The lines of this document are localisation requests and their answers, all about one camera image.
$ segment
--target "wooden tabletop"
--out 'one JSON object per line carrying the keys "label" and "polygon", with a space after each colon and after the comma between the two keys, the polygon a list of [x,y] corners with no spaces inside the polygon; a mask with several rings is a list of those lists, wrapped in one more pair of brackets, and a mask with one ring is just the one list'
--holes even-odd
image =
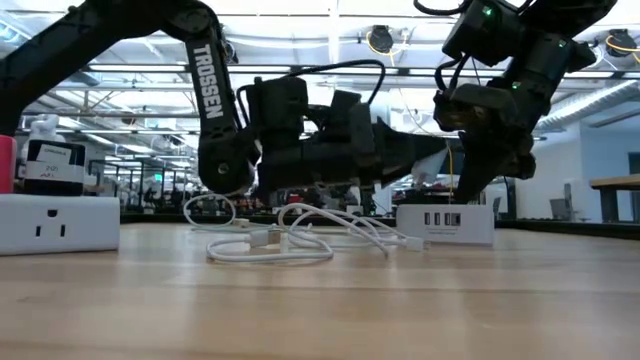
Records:
{"label": "wooden tabletop", "polygon": [[632,190],[635,190],[636,188],[640,187],[640,175],[595,179],[591,180],[590,185],[594,189],[609,187],[624,190],[624,188],[626,187],[631,187]]}
{"label": "wooden tabletop", "polygon": [[640,242],[500,231],[494,249],[239,266],[185,226],[121,234],[119,253],[0,258],[0,359],[640,354]]}

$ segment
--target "white power strip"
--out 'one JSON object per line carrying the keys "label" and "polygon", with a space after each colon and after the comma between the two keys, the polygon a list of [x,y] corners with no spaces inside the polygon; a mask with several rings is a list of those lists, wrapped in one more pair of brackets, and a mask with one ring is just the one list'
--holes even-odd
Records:
{"label": "white power strip", "polygon": [[117,250],[117,198],[0,195],[0,255]]}
{"label": "white power strip", "polygon": [[493,245],[494,217],[486,205],[400,205],[398,231],[437,243]]}

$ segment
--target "screw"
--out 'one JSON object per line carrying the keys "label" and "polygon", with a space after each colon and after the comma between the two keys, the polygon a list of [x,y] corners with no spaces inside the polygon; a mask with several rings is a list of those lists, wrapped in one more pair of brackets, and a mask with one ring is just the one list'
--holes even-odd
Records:
{"label": "screw", "polygon": [[220,175],[224,175],[228,172],[229,172],[229,165],[227,165],[227,163],[222,163],[220,164],[220,166],[218,166],[218,173]]}

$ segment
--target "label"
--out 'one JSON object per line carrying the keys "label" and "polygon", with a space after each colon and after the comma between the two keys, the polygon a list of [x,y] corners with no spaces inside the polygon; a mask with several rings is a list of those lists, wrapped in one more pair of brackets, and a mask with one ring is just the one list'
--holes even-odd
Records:
{"label": "label", "polygon": [[197,84],[200,85],[200,93],[202,94],[202,102],[205,106],[207,119],[224,116],[218,79],[213,66],[213,57],[211,56],[211,45],[206,44],[203,47],[195,48],[193,56],[196,60],[195,67],[198,73]]}
{"label": "label", "polygon": [[68,164],[71,160],[71,149],[43,144],[40,147],[37,161]]}
{"label": "label", "polygon": [[25,179],[84,182],[84,166],[28,161]]}

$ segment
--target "cable connector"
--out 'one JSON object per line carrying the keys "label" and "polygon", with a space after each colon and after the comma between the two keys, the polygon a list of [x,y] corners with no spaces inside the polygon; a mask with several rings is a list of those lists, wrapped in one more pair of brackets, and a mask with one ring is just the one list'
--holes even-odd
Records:
{"label": "cable connector", "polygon": [[431,243],[422,238],[408,237],[406,238],[406,241],[406,248],[409,251],[425,252],[431,247]]}
{"label": "cable connector", "polygon": [[280,230],[258,230],[249,233],[249,245],[254,247],[265,247],[268,245],[280,244],[282,231]]}
{"label": "cable connector", "polygon": [[251,226],[251,222],[249,222],[249,219],[233,219],[231,225],[246,229]]}

